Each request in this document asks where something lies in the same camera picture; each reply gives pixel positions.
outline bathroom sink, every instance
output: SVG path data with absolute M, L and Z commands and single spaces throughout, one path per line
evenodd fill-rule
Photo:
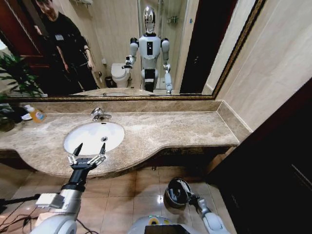
M 88 123 L 72 130 L 64 140 L 64 148 L 73 153 L 74 149 L 83 143 L 79 155 L 96 155 L 105 142 L 106 152 L 121 144 L 125 132 L 116 123 Z
M 125 93 L 104 93 L 104 97 L 114 97 L 114 96 L 129 96 L 129 94 Z

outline chrome faucet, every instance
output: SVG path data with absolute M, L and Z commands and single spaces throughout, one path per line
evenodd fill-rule
M 109 114 L 105 114 L 101 108 L 97 107 L 95 108 L 91 114 L 92 116 L 94 116 L 93 121 L 97 121 L 99 119 L 104 119 L 104 118 L 111 118 L 112 116 Z

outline name badge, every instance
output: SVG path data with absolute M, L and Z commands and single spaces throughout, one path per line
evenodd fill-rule
M 56 40 L 64 40 L 64 37 L 61 34 L 55 35 Z

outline orange bottle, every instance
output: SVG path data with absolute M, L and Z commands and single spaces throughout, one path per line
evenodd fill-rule
M 31 105 L 25 105 L 25 108 L 30 116 L 33 118 L 33 121 L 36 123 L 41 123 L 46 118 L 45 114 L 41 113 L 39 110 L 35 109 Z

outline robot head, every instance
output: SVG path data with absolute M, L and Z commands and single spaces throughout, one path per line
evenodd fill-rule
M 147 34 L 154 33 L 154 27 L 155 27 L 155 12 L 154 9 L 147 6 L 144 9 L 144 23 L 145 23 L 145 29 Z

